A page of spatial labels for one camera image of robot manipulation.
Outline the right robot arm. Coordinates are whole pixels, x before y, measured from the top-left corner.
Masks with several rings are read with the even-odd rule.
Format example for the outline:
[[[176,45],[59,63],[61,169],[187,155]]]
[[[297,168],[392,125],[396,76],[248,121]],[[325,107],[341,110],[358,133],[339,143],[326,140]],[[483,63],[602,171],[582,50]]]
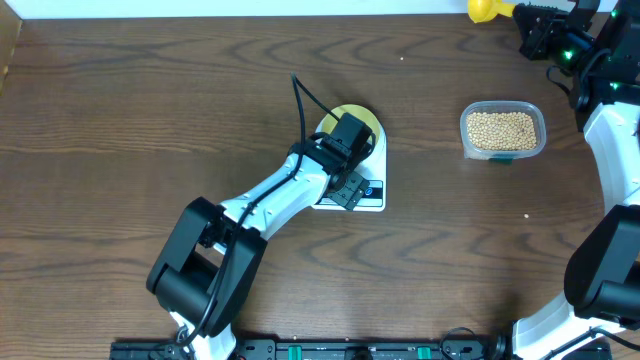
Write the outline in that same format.
[[[619,0],[592,36],[598,8],[512,12],[521,54],[572,81],[562,90],[594,155],[605,215],[570,257],[562,292],[513,324],[506,359],[562,359],[600,337],[639,348],[619,336],[639,328],[639,4]]]

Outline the yellow bowl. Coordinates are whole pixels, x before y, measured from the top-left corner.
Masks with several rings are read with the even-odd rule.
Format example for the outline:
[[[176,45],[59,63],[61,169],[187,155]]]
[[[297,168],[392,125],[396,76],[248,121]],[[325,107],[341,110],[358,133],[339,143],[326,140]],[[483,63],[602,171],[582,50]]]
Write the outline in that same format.
[[[338,118],[341,118],[345,113],[355,116],[373,131],[377,139],[381,138],[381,124],[376,116],[367,108],[355,104],[344,104],[333,108],[331,112]],[[316,131],[329,134],[337,123],[338,121],[333,116],[326,115],[316,128]]]

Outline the yellow measuring scoop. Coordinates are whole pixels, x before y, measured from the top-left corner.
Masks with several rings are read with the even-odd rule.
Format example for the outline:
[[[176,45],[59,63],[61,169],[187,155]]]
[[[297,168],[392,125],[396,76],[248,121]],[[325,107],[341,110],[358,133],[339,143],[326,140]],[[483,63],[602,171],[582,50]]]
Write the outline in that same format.
[[[474,23],[493,20],[497,15],[511,17],[516,5],[503,0],[469,0],[467,14]]]

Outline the wooden side panel left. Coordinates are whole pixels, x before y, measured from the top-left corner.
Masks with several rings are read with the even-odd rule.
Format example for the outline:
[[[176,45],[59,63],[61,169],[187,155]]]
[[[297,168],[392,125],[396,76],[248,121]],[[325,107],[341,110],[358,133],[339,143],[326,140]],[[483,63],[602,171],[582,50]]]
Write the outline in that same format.
[[[0,89],[4,88],[4,82],[9,72],[9,65],[13,58],[17,40],[19,38],[22,19],[14,10],[1,0],[0,5]]]

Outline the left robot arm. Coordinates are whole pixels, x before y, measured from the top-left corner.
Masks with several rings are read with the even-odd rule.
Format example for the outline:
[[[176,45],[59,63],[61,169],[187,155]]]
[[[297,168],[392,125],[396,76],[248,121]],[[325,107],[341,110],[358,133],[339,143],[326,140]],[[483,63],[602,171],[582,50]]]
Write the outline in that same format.
[[[231,323],[269,239],[324,197],[353,210],[369,186],[357,168],[382,138],[374,115],[346,111],[330,131],[302,137],[283,165],[253,189],[220,204],[193,200],[146,280],[147,290],[187,332],[161,351],[186,359],[229,358],[236,347]]]

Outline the clear plastic container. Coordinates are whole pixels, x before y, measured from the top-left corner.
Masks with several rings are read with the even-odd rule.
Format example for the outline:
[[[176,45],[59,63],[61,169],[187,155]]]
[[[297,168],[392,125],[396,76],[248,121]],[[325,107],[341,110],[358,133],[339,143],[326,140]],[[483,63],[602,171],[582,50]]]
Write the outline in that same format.
[[[539,154],[547,141],[541,111],[523,101],[480,101],[460,117],[464,157],[510,162]]]

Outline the white digital kitchen scale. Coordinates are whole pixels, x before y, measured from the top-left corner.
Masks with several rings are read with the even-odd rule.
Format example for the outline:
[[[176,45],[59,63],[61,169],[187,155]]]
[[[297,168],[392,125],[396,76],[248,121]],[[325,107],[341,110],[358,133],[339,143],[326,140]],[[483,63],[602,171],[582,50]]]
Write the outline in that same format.
[[[381,125],[381,138],[376,138],[373,154],[356,167],[356,172],[369,181],[369,187],[354,207],[355,212],[382,212],[387,197],[387,138]]]

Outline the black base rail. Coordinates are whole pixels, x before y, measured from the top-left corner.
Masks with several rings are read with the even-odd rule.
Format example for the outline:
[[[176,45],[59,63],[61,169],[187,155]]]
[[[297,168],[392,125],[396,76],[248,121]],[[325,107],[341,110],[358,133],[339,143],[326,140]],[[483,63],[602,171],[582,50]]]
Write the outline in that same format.
[[[170,344],[114,342],[109,360],[195,359],[195,354]],[[493,359],[475,340],[436,342],[276,342],[240,340],[230,360],[473,360]]]

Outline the soybeans in container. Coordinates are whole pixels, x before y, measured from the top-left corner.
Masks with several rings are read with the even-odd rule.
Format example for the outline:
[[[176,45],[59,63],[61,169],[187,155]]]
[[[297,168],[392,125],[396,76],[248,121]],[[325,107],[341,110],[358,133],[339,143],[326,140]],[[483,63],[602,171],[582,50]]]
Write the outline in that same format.
[[[471,143],[482,150],[522,151],[537,145],[534,120],[522,112],[471,113],[466,125]]]

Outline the green tape strip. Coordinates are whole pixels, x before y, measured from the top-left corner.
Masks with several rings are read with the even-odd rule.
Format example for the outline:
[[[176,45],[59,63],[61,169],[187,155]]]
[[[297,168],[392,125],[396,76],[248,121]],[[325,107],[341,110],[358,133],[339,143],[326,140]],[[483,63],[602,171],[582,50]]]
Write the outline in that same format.
[[[510,165],[513,162],[512,158],[490,158],[488,161],[493,162],[493,163],[499,163],[499,164],[505,164],[505,165]]]

